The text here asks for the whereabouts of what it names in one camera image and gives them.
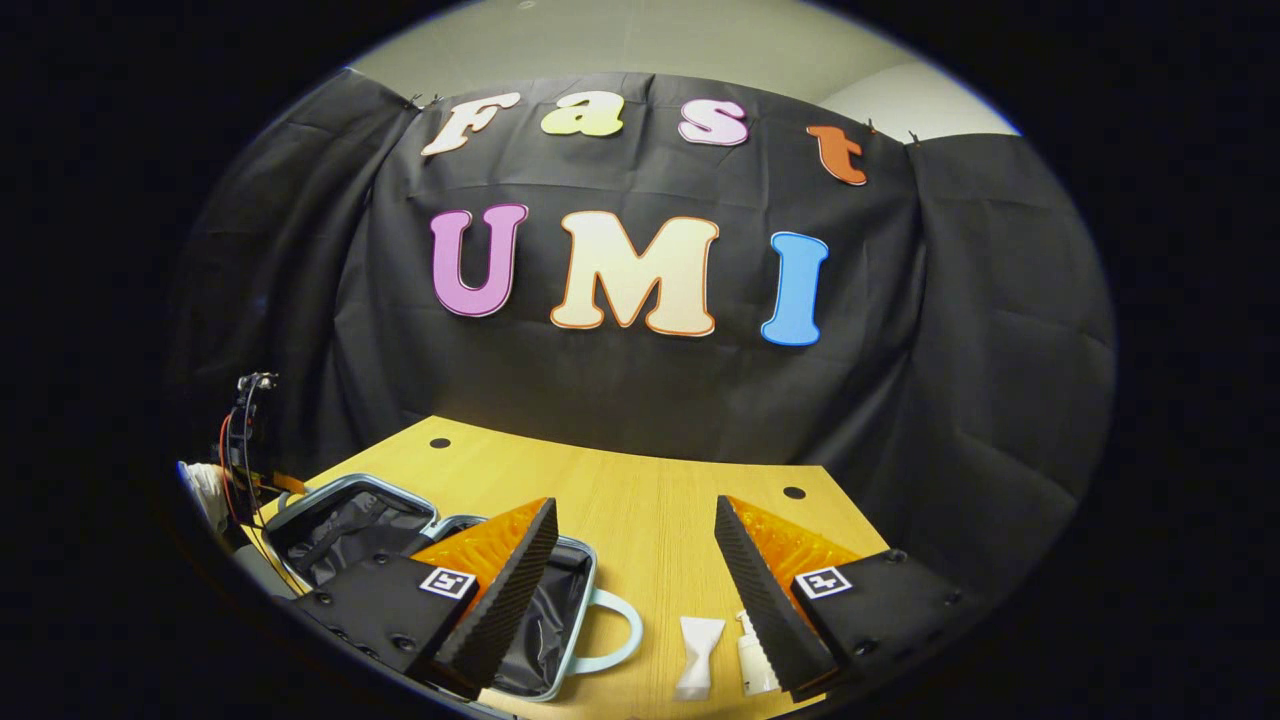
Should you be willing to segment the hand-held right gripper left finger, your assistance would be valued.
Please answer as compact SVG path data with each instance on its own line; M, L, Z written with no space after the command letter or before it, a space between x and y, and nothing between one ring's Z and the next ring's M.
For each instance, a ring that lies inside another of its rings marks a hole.
M492 685L559 537L540 497L403 555L379 550L289 601L352 651L465 700Z

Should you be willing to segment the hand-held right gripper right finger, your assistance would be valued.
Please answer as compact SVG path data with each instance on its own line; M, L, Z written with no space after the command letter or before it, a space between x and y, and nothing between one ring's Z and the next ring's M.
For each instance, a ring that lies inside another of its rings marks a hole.
M989 601L902 550L858 553L733 496L716 543L782 691L865 694L972 629Z

